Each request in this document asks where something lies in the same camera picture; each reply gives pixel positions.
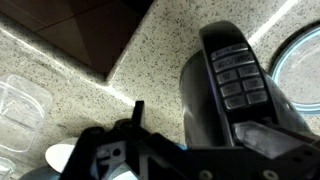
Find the kitchen counter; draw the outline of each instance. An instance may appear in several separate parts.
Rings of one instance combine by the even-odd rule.
[[[286,38],[320,19],[317,0],[175,0],[155,1],[117,64],[105,79],[72,57],[0,16],[1,75],[19,74],[53,96],[51,111],[27,153],[0,151],[12,159],[15,177],[45,164],[45,150],[79,136],[86,127],[111,128],[129,118],[135,100],[146,103],[146,128],[184,143],[179,77],[200,50],[198,31],[219,20],[235,23],[245,34],[263,68]],[[320,132],[317,117],[307,117]]]

